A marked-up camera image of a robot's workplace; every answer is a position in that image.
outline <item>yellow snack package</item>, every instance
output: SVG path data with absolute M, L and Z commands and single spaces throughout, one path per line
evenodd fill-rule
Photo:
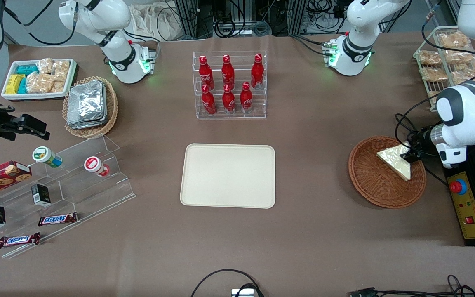
M 17 90 L 19 89 L 19 83 L 21 80 L 25 78 L 25 75 L 10 75 L 8 79 L 8 83 L 5 87 L 6 94 L 17 94 Z

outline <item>yellow control panel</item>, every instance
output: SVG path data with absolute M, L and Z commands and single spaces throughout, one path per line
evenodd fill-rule
M 464 239 L 475 239 L 475 200 L 465 172 L 447 178 Z

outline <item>snickers bar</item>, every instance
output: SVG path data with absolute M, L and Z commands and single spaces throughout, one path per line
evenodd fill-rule
M 17 236 L 17 237 L 1 237 L 0 248 L 8 248 L 9 246 L 21 245 L 21 244 L 39 244 L 40 233 L 33 235 Z
M 40 222 L 38 223 L 38 227 L 43 226 L 44 224 L 64 224 L 64 223 L 72 223 L 78 220 L 77 213 L 73 212 L 72 214 L 62 214 L 58 216 L 50 216 L 50 217 L 40 217 Z

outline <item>white plastic tray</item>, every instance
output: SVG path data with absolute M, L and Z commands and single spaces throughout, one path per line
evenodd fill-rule
M 7 99 L 8 101 L 34 101 L 34 100 L 49 100 L 53 98 L 63 99 L 63 97 L 69 92 L 69 89 L 71 88 L 77 63 L 73 59 L 53 59 L 53 60 L 55 61 L 66 60 L 70 62 L 69 72 L 67 73 L 66 84 L 63 87 L 62 92 L 47 93 L 47 94 L 5 94 L 5 87 L 8 84 L 8 79 L 10 79 L 10 75 L 13 75 L 16 73 L 16 69 L 18 66 L 36 64 L 36 62 L 38 62 L 38 60 L 29 60 L 29 61 L 12 62 L 10 69 L 8 70 L 7 77 L 5 79 L 5 84 L 3 85 L 3 88 L 1 90 L 1 96 Z
M 192 143 L 184 158 L 181 203 L 270 208 L 275 181 L 275 150 L 269 145 Z

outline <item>aluminum foil container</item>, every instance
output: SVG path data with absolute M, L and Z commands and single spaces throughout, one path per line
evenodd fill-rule
M 107 123 L 106 87 L 92 80 L 71 88 L 67 104 L 67 125 L 73 129 L 100 126 Z

